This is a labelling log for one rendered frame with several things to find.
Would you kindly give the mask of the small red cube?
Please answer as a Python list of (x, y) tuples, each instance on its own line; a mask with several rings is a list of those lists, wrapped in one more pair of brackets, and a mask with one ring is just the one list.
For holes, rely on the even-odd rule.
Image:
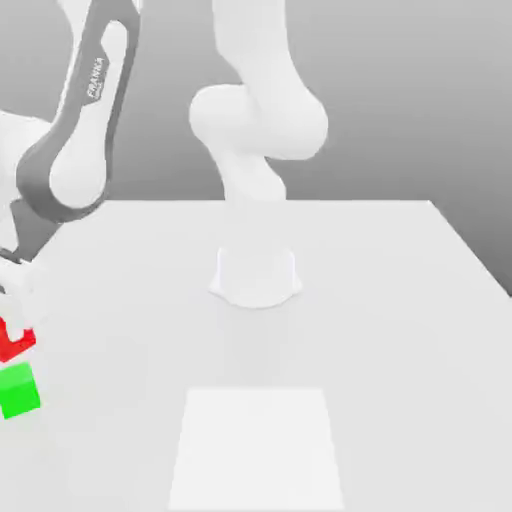
[(0, 362), (6, 363), (22, 354), (36, 344), (36, 336), (32, 329), (25, 329), (23, 336), (12, 341), (7, 332), (6, 322), (0, 317)]

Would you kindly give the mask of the small green cube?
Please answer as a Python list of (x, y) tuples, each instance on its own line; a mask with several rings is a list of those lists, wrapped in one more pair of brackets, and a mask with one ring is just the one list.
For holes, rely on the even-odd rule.
[(0, 370), (0, 412), (10, 419), (41, 406), (32, 367), (28, 362)]

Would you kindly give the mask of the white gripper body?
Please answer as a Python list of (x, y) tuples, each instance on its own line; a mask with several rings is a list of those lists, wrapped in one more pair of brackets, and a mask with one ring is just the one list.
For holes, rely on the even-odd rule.
[(0, 260), (3, 295), (11, 310), (24, 320), (35, 320), (44, 311), (38, 289), (46, 274), (47, 269), (39, 262)]

